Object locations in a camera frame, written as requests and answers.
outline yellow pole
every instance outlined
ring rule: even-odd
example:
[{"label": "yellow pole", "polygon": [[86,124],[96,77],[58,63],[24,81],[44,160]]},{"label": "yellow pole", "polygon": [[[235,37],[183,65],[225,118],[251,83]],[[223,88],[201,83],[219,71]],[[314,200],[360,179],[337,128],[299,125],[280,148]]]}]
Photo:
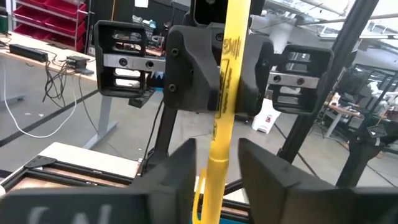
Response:
[{"label": "yellow pole", "polygon": [[205,178],[205,194],[201,221],[197,219],[197,203],[201,186],[197,187],[193,211],[195,224],[219,224],[229,163],[229,147],[234,124],[236,94],[243,61],[250,0],[229,0],[221,56],[221,91],[219,107],[215,115],[213,137]]}]

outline white cable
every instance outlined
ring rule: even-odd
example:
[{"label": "white cable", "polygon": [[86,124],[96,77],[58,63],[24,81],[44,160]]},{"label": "white cable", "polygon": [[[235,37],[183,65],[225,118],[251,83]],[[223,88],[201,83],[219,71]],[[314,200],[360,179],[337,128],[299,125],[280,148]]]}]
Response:
[{"label": "white cable", "polygon": [[48,137],[50,137],[50,136],[53,136],[59,129],[61,129],[61,127],[69,120],[69,118],[72,117],[72,115],[74,114],[74,112],[75,112],[75,110],[76,110],[76,107],[77,107],[77,99],[76,99],[75,89],[73,89],[73,97],[74,97],[74,99],[75,99],[75,106],[73,107],[73,110],[72,110],[72,112],[70,113],[70,115],[65,119],[65,121],[63,121],[63,122],[61,123],[61,125],[60,125],[53,133],[48,134],[48,135],[46,135],[46,136],[35,136],[35,135],[33,135],[33,134],[29,134],[29,133],[23,131],[23,130],[19,127],[17,120],[15,119],[14,115],[12,114],[12,112],[11,112],[11,110],[10,110],[10,107],[8,107],[8,104],[7,104],[7,91],[6,91],[6,76],[7,76],[7,74],[6,74],[6,66],[4,66],[4,61],[3,61],[3,60],[1,60],[1,66],[2,66],[2,70],[3,70],[3,74],[4,74],[4,83],[3,83],[3,85],[4,85],[4,94],[3,94],[3,95],[4,95],[4,103],[6,104],[8,113],[10,114],[12,120],[14,120],[15,126],[17,127],[17,129],[18,129],[20,132],[22,132],[22,133],[24,133],[24,134],[26,134],[26,135],[28,135],[28,136],[30,136],[30,137],[33,137],[33,138],[48,138]]}]

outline red storage bin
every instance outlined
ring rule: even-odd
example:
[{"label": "red storage bin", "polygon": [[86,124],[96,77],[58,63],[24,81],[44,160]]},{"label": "red storage bin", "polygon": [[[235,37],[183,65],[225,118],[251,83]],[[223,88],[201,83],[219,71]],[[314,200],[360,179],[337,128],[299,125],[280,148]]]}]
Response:
[{"label": "red storage bin", "polygon": [[45,8],[44,3],[46,0],[20,0],[21,2],[26,2],[27,4],[31,4],[37,7]]},{"label": "red storage bin", "polygon": [[22,21],[30,22],[39,26],[44,26],[44,20],[49,16],[36,9],[29,8],[27,6],[19,6],[15,11],[14,15],[17,19]]},{"label": "red storage bin", "polygon": [[77,11],[77,5],[62,0],[47,0],[45,2],[45,7],[48,10],[62,14],[64,16],[68,16],[74,19],[78,17],[78,21],[83,20],[86,16],[86,14],[83,13],[86,12],[86,3],[80,4],[79,6],[79,11],[83,12]]},{"label": "red storage bin", "polygon": [[28,26],[26,24],[21,24],[14,29],[14,32],[22,35],[28,35],[37,40],[49,40],[51,38],[51,33],[45,30],[40,30],[35,27]]},{"label": "red storage bin", "polygon": [[[68,37],[64,37],[64,36],[58,35],[58,34],[52,34],[50,40],[53,41],[53,42],[58,42],[58,43],[63,44],[63,45],[71,46],[73,48],[75,47],[75,40],[73,40],[71,38],[68,38]],[[77,52],[80,52],[80,51],[83,50],[83,47],[84,47],[83,38],[80,38],[76,42],[75,50]]]},{"label": "red storage bin", "polygon": [[55,16],[50,16],[44,21],[44,24],[53,30],[59,31],[63,34],[75,36],[77,33],[77,38],[80,38],[86,32],[86,22],[81,22],[78,24],[76,30],[76,22],[68,21]]}]

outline metal shelving unit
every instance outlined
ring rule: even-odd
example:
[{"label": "metal shelving unit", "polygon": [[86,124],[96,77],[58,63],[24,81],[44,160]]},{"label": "metal shelving unit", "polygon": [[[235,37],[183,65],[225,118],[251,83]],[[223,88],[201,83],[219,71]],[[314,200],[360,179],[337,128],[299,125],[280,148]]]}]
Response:
[{"label": "metal shelving unit", "polygon": [[[84,18],[83,20],[79,20],[79,16],[82,16],[82,14],[84,15],[84,17],[87,17],[87,19],[86,19],[86,31],[85,31],[85,32],[86,32],[86,35],[88,35],[88,34],[90,33],[90,32],[89,32],[89,28],[90,28],[90,14],[92,14],[92,12],[91,12],[91,10],[90,10],[90,7],[91,7],[91,0],[86,0],[86,2],[88,3],[88,4],[87,4],[87,6],[88,6],[87,12],[81,11],[81,10],[80,10],[81,4],[76,4],[76,17],[69,17],[69,16],[66,16],[66,15],[63,15],[63,14],[60,14],[60,13],[57,13],[57,12],[48,10],[48,9],[44,9],[44,8],[41,8],[41,7],[32,5],[32,4],[26,3],[26,2],[21,1],[21,0],[13,0],[13,3],[11,4],[12,20],[13,20],[13,23],[12,23],[12,30],[14,30],[14,29],[17,27],[17,26],[16,26],[16,23],[19,22],[19,23],[21,23],[21,24],[25,24],[25,25],[28,25],[28,26],[31,26],[31,27],[35,27],[35,28],[40,29],[40,30],[45,30],[45,31],[51,32],[51,33],[53,33],[53,34],[61,35],[61,36],[64,36],[64,37],[68,37],[68,38],[71,38],[71,39],[73,39],[73,40],[75,41],[74,49],[77,50],[77,49],[76,49],[76,48],[77,48],[77,42],[78,42],[78,39],[80,38],[80,37],[78,37],[78,34],[77,34],[77,33],[78,33],[78,32],[77,32],[78,26],[80,25],[80,23],[81,23],[82,21],[85,20],[85,18]],[[60,18],[67,19],[67,20],[69,20],[69,21],[75,22],[75,35],[68,35],[68,34],[65,34],[65,33],[63,33],[63,32],[59,32],[59,31],[57,31],[57,30],[53,30],[53,29],[51,29],[51,28],[49,28],[49,27],[40,26],[40,25],[37,25],[37,24],[33,24],[33,23],[31,23],[31,22],[27,22],[27,21],[24,21],[24,20],[21,20],[21,19],[17,19],[17,18],[15,17],[15,15],[14,15],[14,11],[16,10],[16,8],[14,9],[14,3],[15,3],[15,4],[18,4],[18,5],[21,5],[21,6],[25,6],[25,7],[31,8],[31,9],[35,9],[35,10],[40,11],[40,12],[44,12],[44,13],[49,14],[49,15],[52,15],[52,16],[60,17]],[[84,46],[87,45],[87,41],[88,41],[88,38],[85,38]]]}]

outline gray floor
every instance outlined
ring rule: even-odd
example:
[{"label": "gray floor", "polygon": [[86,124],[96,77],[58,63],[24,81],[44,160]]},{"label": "gray floor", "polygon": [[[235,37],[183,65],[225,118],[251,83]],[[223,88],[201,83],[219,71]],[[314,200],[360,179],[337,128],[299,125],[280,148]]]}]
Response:
[{"label": "gray floor", "polygon": [[[5,60],[7,65],[7,94],[23,91],[26,93],[24,101],[11,106],[11,110],[17,118],[20,127],[26,127],[46,116],[58,108],[49,100],[42,103],[44,94],[45,74],[43,68],[28,67],[25,63]],[[77,79],[68,79],[68,86],[65,90],[67,103],[73,102],[73,89],[77,97]],[[84,94],[96,88],[96,83],[82,80]],[[95,150],[123,156],[128,159],[138,160],[143,157],[144,149],[147,144],[152,122],[156,109],[161,101],[162,94],[156,93],[148,103],[142,108],[137,109],[127,105],[125,99],[113,99],[111,119],[119,121],[117,128],[110,133],[104,141],[99,143]],[[86,100],[88,111],[96,123],[99,118],[101,96],[96,94]],[[51,133],[69,115],[68,110],[60,116],[52,119],[48,123],[41,125],[31,133],[36,135],[46,135]],[[288,135],[294,122],[295,116],[282,114],[276,125],[285,135]],[[189,112],[178,112],[177,122],[171,142],[171,151],[178,147],[188,138],[198,140],[198,170],[206,166],[208,149],[210,146],[210,133],[212,130],[213,117],[210,114],[195,114]],[[0,139],[16,132],[7,110],[0,109]],[[95,130],[92,128],[86,117],[82,104],[77,109],[71,119],[65,123],[64,127],[55,135],[44,139],[35,139],[29,136],[21,136],[15,141],[0,148],[0,169],[15,170],[23,163],[27,162],[42,149],[54,141],[83,146],[93,135]],[[228,182],[239,178],[239,166],[237,161],[237,140],[238,138],[248,138],[261,145],[268,151],[276,154],[284,143],[284,138],[276,128],[272,128],[269,134],[253,131],[250,126],[243,123],[236,123],[234,127],[233,140],[231,143],[231,160],[229,164]],[[108,144],[114,146],[118,151],[112,149]],[[308,164],[315,170],[320,178],[335,184],[345,161],[348,152],[340,144],[329,139],[322,139],[316,135],[309,135],[300,153]],[[398,157],[386,154],[382,159],[373,159],[366,168],[359,185],[360,186],[389,186],[398,185],[396,169],[398,168]],[[310,173],[310,170],[302,160],[296,158],[294,165]]]}]

